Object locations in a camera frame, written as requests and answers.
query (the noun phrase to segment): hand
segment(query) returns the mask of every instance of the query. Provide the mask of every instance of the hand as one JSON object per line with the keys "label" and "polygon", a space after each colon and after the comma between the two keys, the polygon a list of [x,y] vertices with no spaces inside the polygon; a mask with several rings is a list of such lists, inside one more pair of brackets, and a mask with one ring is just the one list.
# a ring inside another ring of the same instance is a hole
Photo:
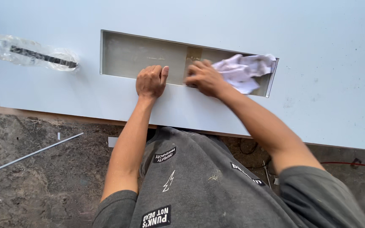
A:
{"label": "hand", "polygon": [[165,88],[169,67],[161,69],[160,65],[148,66],[142,69],[136,79],[136,92],[139,97],[157,99]]}
{"label": "hand", "polygon": [[219,98],[221,92],[231,87],[208,60],[195,61],[193,65],[189,65],[188,74],[189,76],[185,78],[185,84],[196,85],[200,92],[206,96]]}

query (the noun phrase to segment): concrete floor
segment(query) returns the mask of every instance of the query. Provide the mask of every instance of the concrete floor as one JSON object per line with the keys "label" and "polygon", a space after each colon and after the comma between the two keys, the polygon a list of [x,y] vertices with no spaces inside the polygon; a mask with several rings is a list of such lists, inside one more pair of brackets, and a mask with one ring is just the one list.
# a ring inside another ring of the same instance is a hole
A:
{"label": "concrete floor", "polygon": [[[0,165],[58,142],[58,132],[61,139],[84,132],[0,170],[0,227],[91,227],[112,151],[107,140],[119,136],[122,128],[0,114]],[[268,160],[266,151],[255,147],[253,140],[221,139],[246,167],[260,167],[263,160]],[[315,145],[309,148],[321,162],[352,162],[359,158],[365,163],[364,150]],[[324,166],[351,189],[365,212],[365,167]],[[267,183],[264,169],[249,169]],[[278,193],[273,178],[271,175],[271,185]]]}

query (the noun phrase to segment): cloth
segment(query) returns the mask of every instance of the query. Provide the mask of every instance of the cloth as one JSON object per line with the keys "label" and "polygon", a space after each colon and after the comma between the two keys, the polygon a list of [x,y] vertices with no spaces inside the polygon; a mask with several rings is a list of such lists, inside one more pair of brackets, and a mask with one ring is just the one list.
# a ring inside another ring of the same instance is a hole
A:
{"label": "cloth", "polygon": [[159,128],[146,145],[140,174],[139,196],[111,194],[93,227],[365,227],[349,189],[326,171],[282,171],[279,198],[216,137]]}
{"label": "cloth", "polygon": [[268,54],[266,56],[242,56],[234,55],[212,65],[233,87],[242,94],[250,94],[259,88],[259,84],[253,77],[274,72],[276,58]]}

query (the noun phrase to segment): lightning bolt print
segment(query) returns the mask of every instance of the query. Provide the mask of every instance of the lightning bolt print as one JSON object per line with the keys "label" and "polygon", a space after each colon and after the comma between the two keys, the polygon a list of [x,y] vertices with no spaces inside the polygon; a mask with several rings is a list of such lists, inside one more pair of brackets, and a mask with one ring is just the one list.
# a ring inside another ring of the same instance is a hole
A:
{"label": "lightning bolt print", "polygon": [[171,183],[173,183],[173,179],[174,179],[173,175],[174,175],[175,171],[176,170],[173,171],[173,173],[171,174],[171,176],[168,179],[167,183],[165,185],[163,185],[163,187],[164,187],[163,192],[168,191],[168,189],[170,188]]}

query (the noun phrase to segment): person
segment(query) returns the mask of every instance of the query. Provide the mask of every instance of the person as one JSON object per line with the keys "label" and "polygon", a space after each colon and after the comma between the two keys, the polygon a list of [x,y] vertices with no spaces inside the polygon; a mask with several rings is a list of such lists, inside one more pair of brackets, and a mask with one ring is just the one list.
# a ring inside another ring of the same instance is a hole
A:
{"label": "person", "polygon": [[138,102],[112,152],[93,227],[365,227],[350,190],[290,128],[225,82],[209,61],[190,65],[186,83],[227,105],[270,154],[280,196],[216,137],[160,127],[146,143],[168,70],[148,66],[138,74]]}

